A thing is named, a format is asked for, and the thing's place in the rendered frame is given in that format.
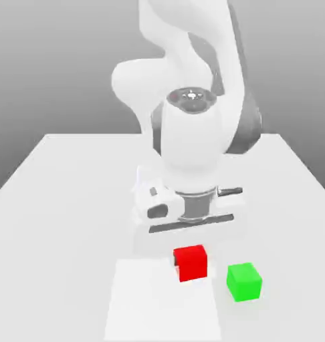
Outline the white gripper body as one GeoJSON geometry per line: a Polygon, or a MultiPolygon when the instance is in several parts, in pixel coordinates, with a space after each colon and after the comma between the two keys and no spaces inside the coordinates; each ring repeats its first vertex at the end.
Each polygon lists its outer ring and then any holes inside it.
{"type": "Polygon", "coordinates": [[[201,244],[207,250],[245,234],[245,205],[236,204],[220,216],[199,222],[145,223],[133,210],[133,255],[167,257],[176,248],[201,244]]]}

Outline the small red cube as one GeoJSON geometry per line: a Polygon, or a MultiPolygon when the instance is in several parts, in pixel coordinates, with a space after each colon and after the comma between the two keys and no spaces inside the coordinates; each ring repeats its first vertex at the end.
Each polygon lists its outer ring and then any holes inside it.
{"type": "Polygon", "coordinates": [[[207,277],[207,252],[203,245],[176,248],[173,251],[180,282],[207,277]]]}

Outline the small green cube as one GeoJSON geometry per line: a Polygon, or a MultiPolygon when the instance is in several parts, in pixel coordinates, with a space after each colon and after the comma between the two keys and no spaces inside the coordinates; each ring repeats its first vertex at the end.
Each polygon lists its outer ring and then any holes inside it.
{"type": "Polygon", "coordinates": [[[227,267],[227,288],[235,302],[251,301],[260,297],[262,277],[252,263],[227,267]]]}

